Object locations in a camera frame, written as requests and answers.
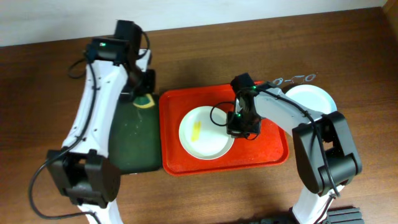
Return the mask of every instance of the sponge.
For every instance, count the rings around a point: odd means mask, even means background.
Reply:
[[[141,109],[147,109],[155,106],[155,101],[151,94],[147,93],[144,96],[138,96],[132,104]]]

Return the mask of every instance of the wooden table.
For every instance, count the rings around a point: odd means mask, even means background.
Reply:
[[[162,30],[149,37],[160,93],[229,83],[244,72],[270,81],[315,74],[309,84],[335,99],[363,161],[363,173],[332,207],[360,207],[367,223],[397,222],[398,44],[380,8]],[[66,69],[89,41],[0,49],[0,223],[87,223],[85,217],[41,220],[29,207],[27,186],[75,118],[84,80],[67,78]],[[123,176],[121,216],[125,223],[224,223],[287,211],[303,186],[291,138],[289,146],[290,158],[281,166]],[[34,195],[46,214],[78,211],[47,171]]]

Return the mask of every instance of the green tray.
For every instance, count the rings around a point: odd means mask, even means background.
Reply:
[[[109,160],[122,174],[155,171],[162,166],[159,97],[155,106],[139,109],[118,103],[109,134]]]

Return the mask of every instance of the white wall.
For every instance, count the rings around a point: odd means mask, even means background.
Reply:
[[[0,0],[0,46],[382,6],[387,0]]]

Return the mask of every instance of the plate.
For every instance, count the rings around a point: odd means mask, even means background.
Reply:
[[[180,123],[178,135],[182,147],[197,159],[217,159],[226,154],[234,139],[210,120],[211,106],[200,106],[189,111]],[[226,113],[218,108],[213,110],[213,120],[225,124]]]
[[[330,114],[337,110],[333,98],[325,90],[313,85],[299,85],[290,89],[286,96],[308,109]]]

